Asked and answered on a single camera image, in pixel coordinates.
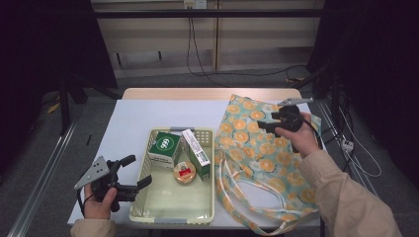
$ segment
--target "human arm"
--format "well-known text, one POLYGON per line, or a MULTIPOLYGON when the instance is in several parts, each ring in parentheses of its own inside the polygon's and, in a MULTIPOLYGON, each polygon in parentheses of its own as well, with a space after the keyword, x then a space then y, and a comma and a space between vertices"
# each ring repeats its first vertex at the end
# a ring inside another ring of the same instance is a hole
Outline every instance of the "human arm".
POLYGON ((115 235, 115 221, 110 220, 111 204, 117 195, 117 190, 108 190, 102 202, 96 201, 90 185, 84 188, 84 219, 78 219, 70 230, 71 236, 111 237, 115 235))
MULTIPOLYGON (((309 114, 302 114, 310 121, 309 114)), ((401 236, 390 208, 342 172, 326 151, 320 150, 306 124, 276 133, 291 140, 303 158, 301 174, 315 188, 315 201, 332 236, 401 236)))

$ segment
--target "hand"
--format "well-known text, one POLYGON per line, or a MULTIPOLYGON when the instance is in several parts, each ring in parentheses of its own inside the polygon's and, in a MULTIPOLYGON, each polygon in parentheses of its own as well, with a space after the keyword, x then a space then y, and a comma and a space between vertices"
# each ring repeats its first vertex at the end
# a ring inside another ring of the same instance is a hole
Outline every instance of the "hand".
MULTIPOLYGON (((311 122, 311 114, 301 113, 301 115, 305 120, 311 122)), ((299 151, 301 158, 305 158, 312 152, 320 150, 314 137, 313 130, 305 123, 303 123, 302 127, 296 132, 276 127, 275 133, 289 139, 293 146, 299 151)))
POLYGON ((90 184, 84 187, 84 217, 91 219, 109 219, 111 217, 111 204, 117 196, 117 189, 110 188, 102 202, 96 201, 90 184))

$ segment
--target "gray floor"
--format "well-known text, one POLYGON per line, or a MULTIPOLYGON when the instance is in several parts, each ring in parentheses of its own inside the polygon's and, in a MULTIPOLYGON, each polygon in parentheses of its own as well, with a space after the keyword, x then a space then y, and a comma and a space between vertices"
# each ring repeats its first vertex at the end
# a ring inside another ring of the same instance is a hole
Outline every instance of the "gray floor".
MULTIPOLYGON (((278 69, 246 70, 238 73, 269 73, 278 69)), ((307 72, 302 68, 291 70, 291 77, 304 76, 307 72)), ((285 73, 274 73, 267 76, 245 76, 237 74, 211 75, 212 81, 222 83, 229 87, 260 87, 260 88, 285 88, 289 85, 285 82, 285 73)), ((119 78, 119 90, 122 93, 129 87, 219 87, 207 77, 187 74, 143 76, 138 78, 119 78)), ((311 96, 310 86, 300 90, 304 97, 311 96)), ((79 179, 82 172, 90 165, 96 155, 101 139, 106 130, 109 119, 112 115, 116 101, 113 101, 94 90, 87 89, 89 100, 86 105, 72 104, 72 114, 80 116, 71 139, 68 141, 65 150, 62 152, 56 168, 50 174, 50 181, 47 189, 40 196, 40 202, 32 208, 35 210, 33 216, 28 218, 29 227, 23 230, 21 236, 68 236, 70 226, 66 224, 69 214, 76 202, 75 193, 72 187, 79 179)), ((322 109, 328 105, 328 100, 321 100, 309 105, 311 111, 323 118, 323 127, 327 128, 325 114, 322 109)), ((364 124, 356 109, 351 109, 351 116, 354 121, 354 133, 363 146, 377 159, 382 174, 377 177, 361 175, 374 187, 377 195, 387 203, 393 210, 395 219, 404 236, 419 236, 419 192, 413 185, 394 167, 386 150, 376 144, 372 134, 364 124)), ((12 165, 6 174, 3 174, 4 182, 0 186, 0 236, 7 236, 20 211, 33 194, 39 177, 47 161, 54 152, 60 133, 61 117, 58 111, 48 114, 42 112, 38 118, 33 132, 22 149, 16 163, 12 165)), ((325 132, 323 140, 329 140, 333 134, 325 132)), ((339 151, 338 143, 331 140, 326 144, 327 150, 334 157, 340 167, 343 167, 344 158, 339 151)), ((363 168, 371 173, 377 173, 377 165, 372 161, 370 155, 356 143, 356 155, 363 168)), ((145 230, 119 229, 117 236, 145 236, 145 230)), ((164 236, 181 236, 179 232, 161 232, 164 236)), ((250 236, 250 232, 206 232, 206 236, 250 236)), ((297 229, 287 236, 319 236, 318 228, 297 229)))

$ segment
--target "round package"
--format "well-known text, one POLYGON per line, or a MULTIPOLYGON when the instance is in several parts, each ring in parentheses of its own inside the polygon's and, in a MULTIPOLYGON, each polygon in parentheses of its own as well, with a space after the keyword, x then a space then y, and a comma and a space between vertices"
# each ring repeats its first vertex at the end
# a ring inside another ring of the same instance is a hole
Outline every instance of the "round package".
POLYGON ((173 175, 179 184, 188 185, 197 176, 197 170, 191 162, 184 161, 175 166, 173 175))

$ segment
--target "tote bag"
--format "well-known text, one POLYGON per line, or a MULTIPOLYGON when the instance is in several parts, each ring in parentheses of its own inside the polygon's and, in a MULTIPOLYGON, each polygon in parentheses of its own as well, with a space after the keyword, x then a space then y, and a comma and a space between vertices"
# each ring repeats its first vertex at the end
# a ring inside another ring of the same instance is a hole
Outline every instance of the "tote bag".
MULTIPOLYGON (((215 137, 216 196, 236 221, 264 236, 291 231, 317 211, 314 189, 297 169, 301 157, 293 153, 290 141, 258 126, 258 120, 273 122, 271 113, 279 108, 232 95, 215 137), (254 205, 239 184, 262 191, 260 195, 268 192, 278 203, 274 208, 254 205), (273 218, 278 226, 266 232, 253 220, 255 215, 273 218)), ((312 116, 311 121, 319 131, 320 118, 312 116)))

